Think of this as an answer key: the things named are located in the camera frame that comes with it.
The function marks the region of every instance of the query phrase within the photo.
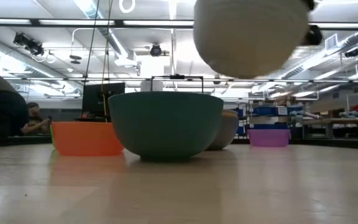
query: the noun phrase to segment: hanging wire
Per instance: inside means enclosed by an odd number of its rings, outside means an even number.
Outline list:
[[[110,15],[111,15],[111,9],[112,9],[112,0],[109,0],[109,17],[108,21],[110,21]],[[110,23],[107,24],[107,29],[110,29]],[[103,73],[102,73],[102,85],[101,85],[101,94],[103,96],[103,110],[104,110],[104,120],[106,123],[108,122],[108,115],[107,115],[107,106],[106,106],[106,95],[103,91],[103,82],[104,82],[104,71],[106,68],[106,57],[107,57],[107,63],[108,63],[108,73],[110,78],[110,61],[109,61],[109,40],[106,38],[106,45],[104,46],[104,60],[103,60]]]
[[[96,12],[98,12],[98,10],[99,10],[99,4],[100,4],[100,0],[98,0],[98,5],[96,6]],[[88,64],[86,65],[86,71],[85,71],[84,89],[85,89],[85,86],[86,86],[86,79],[88,78],[88,71],[89,71],[89,68],[90,68],[94,32],[96,30],[96,22],[97,21],[98,21],[98,14],[96,13],[95,16],[94,16],[94,24],[93,24],[92,39],[91,39],[91,48],[89,49],[89,55],[88,55]],[[81,109],[81,118],[82,118],[83,115],[84,115],[84,108],[82,107],[82,109]]]

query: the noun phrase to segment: orange bowl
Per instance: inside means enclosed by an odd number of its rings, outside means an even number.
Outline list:
[[[53,122],[52,133],[64,156],[116,156],[124,150],[111,123]]]

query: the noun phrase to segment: teal bowl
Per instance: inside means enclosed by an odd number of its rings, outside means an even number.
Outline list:
[[[112,125],[121,144],[148,160],[187,159],[214,140],[223,100],[183,92],[139,92],[108,99]]]

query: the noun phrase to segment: computer monitor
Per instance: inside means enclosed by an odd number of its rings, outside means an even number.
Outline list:
[[[121,93],[125,93],[125,83],[103,84],[103,93],[102,85],[86,85],[84,86],[82,109],[93,116],[104,117],[104,95],[107,117],[109,117],[108,98]]]

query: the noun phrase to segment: table surface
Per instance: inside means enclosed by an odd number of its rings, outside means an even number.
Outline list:
[[[358,224],[358,149],[231,145],[188,162],[0,147],[0,224]]]
[[[358,124],[358,119],[355,118],[324,118],[324,119],[310,119],[303,121],[305,125],[311,124]]]

